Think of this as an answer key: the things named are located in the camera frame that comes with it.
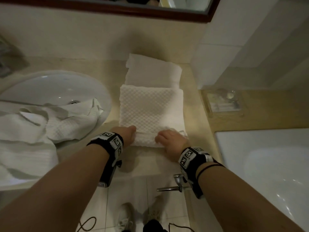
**white towel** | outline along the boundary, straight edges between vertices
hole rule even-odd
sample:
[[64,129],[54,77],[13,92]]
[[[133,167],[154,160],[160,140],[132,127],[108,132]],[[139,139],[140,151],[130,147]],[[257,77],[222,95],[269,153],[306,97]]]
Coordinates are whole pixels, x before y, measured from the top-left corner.
[[176,88],[120,87],[120,126],[135,125],[135,146],[161,147],[155,143],[160,130],[173,128],[185,134],[183,91]]
[[23,106],[0,110],[0,186],[38,179],[58,163],[55,143],[82,139],[103,112],[96,99],[65,106]]
[[125,85],[179,88],[181,67],[171,62],[130,54]]

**hand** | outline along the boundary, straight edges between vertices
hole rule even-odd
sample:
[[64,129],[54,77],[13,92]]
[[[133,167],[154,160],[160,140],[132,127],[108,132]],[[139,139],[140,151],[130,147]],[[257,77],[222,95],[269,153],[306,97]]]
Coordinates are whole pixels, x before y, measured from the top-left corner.
[[180,133],[172,130],[162,130],[155,137],[156,143],[161,143],[165,147],[165,156],[172,162],[178,162],[184,148],[190,146],[189,140]]
[[123,147],[125,148],[134,142],[136,127],[134,125],[130,127],[114,127],[110,132],[117,133],[123,138]]

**white sneaker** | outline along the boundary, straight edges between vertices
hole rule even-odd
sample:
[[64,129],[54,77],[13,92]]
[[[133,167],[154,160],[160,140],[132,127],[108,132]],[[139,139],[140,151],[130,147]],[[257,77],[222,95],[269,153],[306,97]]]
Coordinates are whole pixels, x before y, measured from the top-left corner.
[[133,227],[132,213],[127,204],[120,206],[118,211],[118,222],[116,225],[116,231],[122,232],[124,230],[131,231]]
[[155,219],[161,223],[163,207],[164,207],[164,200],[163,197],[159,195],[156,197],[155,202],[149,207],[147,222]]

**sink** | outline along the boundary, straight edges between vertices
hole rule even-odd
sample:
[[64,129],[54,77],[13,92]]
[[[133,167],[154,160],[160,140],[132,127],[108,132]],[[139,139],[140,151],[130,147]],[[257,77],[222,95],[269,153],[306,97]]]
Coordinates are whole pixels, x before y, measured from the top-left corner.
[[[96,124],[100,127],[108,117],[112,105],[108,90],[101,82],[88,75],[62,70],[40,71],[25,76],[26,79],[0,94],[0,101],[24,105],[67,105],[96,98],[104,110]],[[17,112],[20,105],[14,106]],[[65,145],[77,140],[65,142]]]
[[309,129],[215,135],[226,167],[309,231]]

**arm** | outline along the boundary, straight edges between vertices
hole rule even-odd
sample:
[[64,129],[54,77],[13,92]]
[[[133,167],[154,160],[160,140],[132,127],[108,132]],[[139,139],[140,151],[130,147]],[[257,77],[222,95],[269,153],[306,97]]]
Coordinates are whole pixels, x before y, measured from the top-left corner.
[[[134,141],[135,126],[114,127],[124,147]],[[0,230],[74,232],[109,158],[90,144],[61,162],[28,191],[0,211]]]
[[[177,132],[165,130],[155,138],[166,148],[166,157],[178,162],[189,147],[187,139]],[[196,172],[208,165],[202,164]],[[230,170],[214,166],[199,177],[199,186],[224,231],[303,231],[260,193]]]

